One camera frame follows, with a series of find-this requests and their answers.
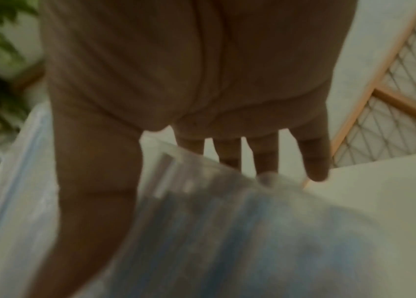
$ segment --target plastic packaging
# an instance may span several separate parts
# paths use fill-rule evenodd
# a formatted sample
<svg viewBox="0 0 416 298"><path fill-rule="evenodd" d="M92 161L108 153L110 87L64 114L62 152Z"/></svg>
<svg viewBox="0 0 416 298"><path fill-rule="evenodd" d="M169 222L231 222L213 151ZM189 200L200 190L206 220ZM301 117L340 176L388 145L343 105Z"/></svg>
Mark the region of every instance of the plastic packaging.
<svg viewBox="0 0 416 298"><path fill-rule="evenodd" d="M55 238L50 123L38 107L0 171L0 298L22 297ZM278 175L142 146L134 227L78 298L375 297L383 239L364 217Z"/></svg>

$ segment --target clear plastic bag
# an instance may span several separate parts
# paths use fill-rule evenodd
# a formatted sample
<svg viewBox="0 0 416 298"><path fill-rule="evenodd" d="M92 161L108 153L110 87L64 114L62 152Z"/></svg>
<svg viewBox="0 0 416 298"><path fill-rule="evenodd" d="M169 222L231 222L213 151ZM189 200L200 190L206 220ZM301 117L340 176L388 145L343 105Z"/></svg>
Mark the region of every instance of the clear plastic bag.
<svg viewBox="0 0 416 298"><path fill-rule="evenodd" d="M48 107L33 117L0 172L0 298L22 297L55 238ZM366 218L275 174L254 180L153 139L142 147L134 227L78 298L375 297L384 240Z"/></svg>

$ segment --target plastic bag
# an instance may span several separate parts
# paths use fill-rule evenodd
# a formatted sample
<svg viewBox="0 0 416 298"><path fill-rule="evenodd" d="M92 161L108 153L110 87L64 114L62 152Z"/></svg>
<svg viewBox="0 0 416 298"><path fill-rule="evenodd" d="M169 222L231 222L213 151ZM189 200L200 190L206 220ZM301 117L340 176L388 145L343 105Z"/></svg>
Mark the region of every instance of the plastic bag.
<svg viewBox="0 0 416 298"><path fill-rule="evenodd" d="M55 238L51 120L39 108L0 172L0 298L22 297ZM134 227L77 297L375 297L384 240L367 219L278 175L142 147Z"/></svg>

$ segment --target hand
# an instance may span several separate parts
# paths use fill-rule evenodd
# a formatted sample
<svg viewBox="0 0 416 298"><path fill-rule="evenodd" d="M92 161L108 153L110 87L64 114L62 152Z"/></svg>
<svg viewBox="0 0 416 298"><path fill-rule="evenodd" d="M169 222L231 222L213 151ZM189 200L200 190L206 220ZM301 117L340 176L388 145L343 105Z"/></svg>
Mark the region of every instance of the hand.
<svg viewBox="0 0 416 298"><path fill-rule="evenodd" d="M308 176L326 178L327 97L350 0L44 0L60 233L29 297L68 297L130 229L143 131L172 125L180 146L257 172L278 167L278 130Z"/></svg>

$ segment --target finger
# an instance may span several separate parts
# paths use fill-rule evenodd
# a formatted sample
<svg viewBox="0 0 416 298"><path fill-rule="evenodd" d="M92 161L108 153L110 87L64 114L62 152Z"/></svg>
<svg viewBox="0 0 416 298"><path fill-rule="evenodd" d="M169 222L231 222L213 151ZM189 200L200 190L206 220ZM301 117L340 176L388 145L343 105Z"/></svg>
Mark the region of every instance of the finger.
<svg viewBox="0 0 416 298"><path fill-rule="evenodd" d="M329 141L327 110L306 124L290 129L298 142L307 176L313 181L327 179L331 166L331 143Z"/></svg>
<svg viewBox="0 0 416 298"><path fill-rule="evenodd" d="M190 140L175 134L177 145L195 154L204 155L204 140Z"/></svg>
<svg viewBox="0 0 416 298"><path fill-rule="evenodd" d="M241 149L241 139L214 139L214 148L216 153L219 156L219 162L230 166L236 170L242 169L242 149Z"/></svg>
<svg viewBox="0 0 416 298"><path fill-rule="evenodd" d="M247 143L253 153L257 175L278 172L278 131L261 137L248 137Z"/></svg>

